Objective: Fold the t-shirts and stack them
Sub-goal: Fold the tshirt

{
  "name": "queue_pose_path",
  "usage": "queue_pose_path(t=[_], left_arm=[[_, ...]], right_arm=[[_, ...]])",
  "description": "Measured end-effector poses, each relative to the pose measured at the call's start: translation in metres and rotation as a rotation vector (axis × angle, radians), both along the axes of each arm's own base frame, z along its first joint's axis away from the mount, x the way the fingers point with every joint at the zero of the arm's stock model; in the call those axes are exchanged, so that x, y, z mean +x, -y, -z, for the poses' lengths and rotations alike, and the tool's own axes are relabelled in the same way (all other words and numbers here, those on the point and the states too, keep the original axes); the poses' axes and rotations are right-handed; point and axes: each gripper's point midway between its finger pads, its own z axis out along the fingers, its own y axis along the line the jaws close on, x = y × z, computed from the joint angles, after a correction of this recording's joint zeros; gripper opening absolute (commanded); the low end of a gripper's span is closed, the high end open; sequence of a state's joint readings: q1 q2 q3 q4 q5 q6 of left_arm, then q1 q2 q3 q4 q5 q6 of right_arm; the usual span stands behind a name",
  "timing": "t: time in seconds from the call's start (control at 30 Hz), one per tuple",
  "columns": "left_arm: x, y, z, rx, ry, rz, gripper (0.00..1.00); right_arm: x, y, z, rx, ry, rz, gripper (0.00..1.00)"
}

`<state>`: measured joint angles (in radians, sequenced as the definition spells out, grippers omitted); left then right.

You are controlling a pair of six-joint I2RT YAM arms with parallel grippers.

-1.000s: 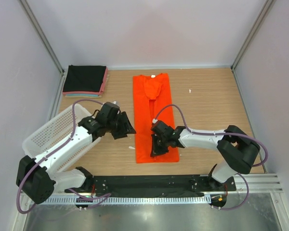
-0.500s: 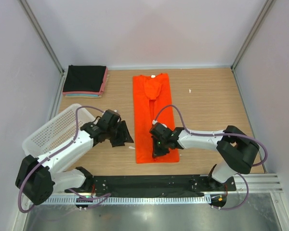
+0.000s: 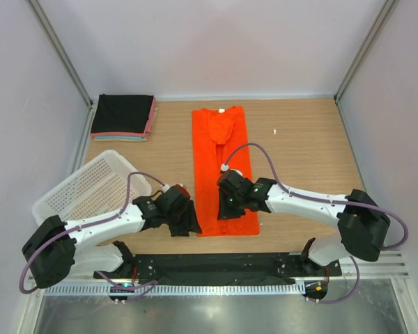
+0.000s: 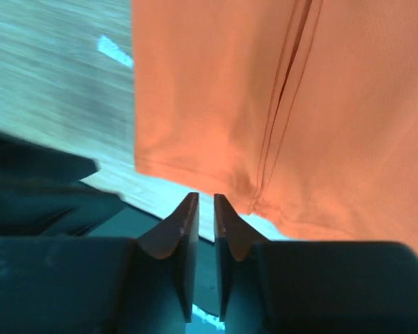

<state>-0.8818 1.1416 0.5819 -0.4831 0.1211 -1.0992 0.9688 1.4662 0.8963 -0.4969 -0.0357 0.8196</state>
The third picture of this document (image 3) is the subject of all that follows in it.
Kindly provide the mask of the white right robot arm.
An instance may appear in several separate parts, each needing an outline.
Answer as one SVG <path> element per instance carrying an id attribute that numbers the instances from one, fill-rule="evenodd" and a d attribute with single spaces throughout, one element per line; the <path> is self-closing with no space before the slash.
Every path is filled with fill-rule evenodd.
<path id="1" fill-rule="evenodd" d="M 345 257 L 365 262 L 380 257 L 390 220 L 363 191 L 333 196 L 289 188 L 268 178 L 252 182 L 231 169 L 222 172 L 217 186 L 230 208 L 292 214 L 335 227 L 335 233 L 312 238 L 303 248 L 297 268 L 307 275 L 317 276 Z"/>

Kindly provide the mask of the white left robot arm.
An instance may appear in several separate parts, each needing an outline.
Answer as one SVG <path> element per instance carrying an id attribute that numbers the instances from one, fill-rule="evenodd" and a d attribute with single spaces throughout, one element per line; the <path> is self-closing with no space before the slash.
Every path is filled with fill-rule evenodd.
<path id="1" fill-rule="evenodd" d="M 162 191 L 157 198 L 128 198 L 122 208 L 98 216 L 62 221 L 47 218 L 22 247 L 26 260 L 23 274 L 30 273 L 39 289 L 66 278 L 79 263 L 79 256 L 98 244 L 122 234 L 138 233 L 167 225 L 173 237 L 201 233 L 194 201 L 181 185 Z"/>

